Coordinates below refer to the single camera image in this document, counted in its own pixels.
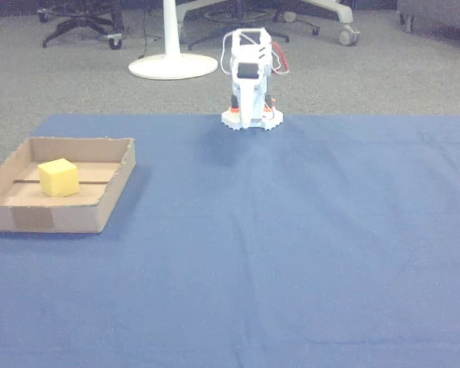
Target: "yellow sponge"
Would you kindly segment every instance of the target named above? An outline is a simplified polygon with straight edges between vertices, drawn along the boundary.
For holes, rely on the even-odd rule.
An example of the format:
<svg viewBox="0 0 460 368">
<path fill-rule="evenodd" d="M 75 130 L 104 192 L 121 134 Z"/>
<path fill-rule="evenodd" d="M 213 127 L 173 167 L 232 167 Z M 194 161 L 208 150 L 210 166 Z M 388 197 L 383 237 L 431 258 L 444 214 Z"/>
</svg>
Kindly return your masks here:
<svg viewBox="0 0 460 368">
<path fill-rule="evenodd" d="M 66 159 L 38 165 L 41 190 L 50 197 L 67 197 L 80 191 L 78 168 Z"/>
</svg>

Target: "red wire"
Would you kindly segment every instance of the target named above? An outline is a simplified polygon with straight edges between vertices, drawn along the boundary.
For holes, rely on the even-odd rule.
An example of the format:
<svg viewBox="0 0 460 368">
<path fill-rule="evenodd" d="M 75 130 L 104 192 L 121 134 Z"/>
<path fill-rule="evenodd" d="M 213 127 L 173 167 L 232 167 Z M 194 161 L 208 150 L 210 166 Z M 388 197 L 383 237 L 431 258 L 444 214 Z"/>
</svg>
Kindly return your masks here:
<svg viewBox="0 0 460 368">
<path fill-rule="evenodd" d="M 290 65 L 288 64 L 288 60 L 286 58 L 286 55 L 284 54 L 284 51 L 281 49 L 281 46 L 277 42 L 272 42 L 271 44 L 278 51 L 279 57 L 281 58 L 281 61 L 283 61 L 284 68 L 286 69 L 286 71 L 289 71 L 290 70 Z"/>
</svg>

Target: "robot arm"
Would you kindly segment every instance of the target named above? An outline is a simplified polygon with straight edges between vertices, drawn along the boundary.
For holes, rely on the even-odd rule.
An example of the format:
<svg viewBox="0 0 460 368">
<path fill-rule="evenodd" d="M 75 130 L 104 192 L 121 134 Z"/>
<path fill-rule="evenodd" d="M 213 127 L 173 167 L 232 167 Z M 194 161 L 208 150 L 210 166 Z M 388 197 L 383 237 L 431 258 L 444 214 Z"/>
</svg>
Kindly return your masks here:
<svg viewBox="0 0 460 368">
<path fill-rule="evenodd" d="M 226 71 L 223 67 L 223 57 L 225 41 L 229 36 L 232 36 L 232 58 L 230 60 L 231 69 Z M 230 119 L 234 121 L 233 126 L 237 126 L 234 129 L 264 127 L 269 120 L 266 120 L 266 110 L 271 111 L 273 118 L 277 117 L 274 121 L 275 125 L 281 122 L 277 122 L 281 113 L 266 104 L 268 78 L 273 72 L 283 74 L 273 68 L 273 54 L 275 52 L 271 36 L 265 28 L 237 29 L 224 37 L 220 64 L 223 72 L 232 76 L 232 92 L 238 101 L 238 112 L 236 113 L 238 116 L 229 117 L 229 113 L 223 113 L 222 119 L 225 124 Z"/>
</svg>

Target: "blue cloth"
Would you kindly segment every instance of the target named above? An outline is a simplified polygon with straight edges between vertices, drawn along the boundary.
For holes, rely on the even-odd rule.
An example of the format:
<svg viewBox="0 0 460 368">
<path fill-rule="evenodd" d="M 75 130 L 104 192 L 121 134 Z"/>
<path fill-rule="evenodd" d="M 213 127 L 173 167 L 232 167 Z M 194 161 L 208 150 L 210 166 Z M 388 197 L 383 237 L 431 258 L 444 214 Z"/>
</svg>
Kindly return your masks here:
<svg viewBox="0 0 460 368">
<path fill-rule="evenodd" d="M 134 137 L 99 235 L 0 234 L 0 367 L 460 366 L 460 118 L 54 116 Z"/>
</svg>

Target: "cardboard tray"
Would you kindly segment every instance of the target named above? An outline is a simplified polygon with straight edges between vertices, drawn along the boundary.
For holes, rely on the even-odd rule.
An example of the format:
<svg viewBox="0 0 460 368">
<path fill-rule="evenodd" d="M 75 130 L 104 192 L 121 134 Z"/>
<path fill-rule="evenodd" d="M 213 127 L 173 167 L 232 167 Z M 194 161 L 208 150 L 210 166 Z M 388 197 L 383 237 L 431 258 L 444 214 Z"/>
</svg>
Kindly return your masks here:
<svg viewBox="0 0 460 368">
<path fill-rule="evenodd" d="M 38 164 L 65 158 L 80 192 L 48 197 Z M 33 137 L 0 166 L 0 232 L 102 232 L 136 164 L 134 139 Z"/>
</svg>

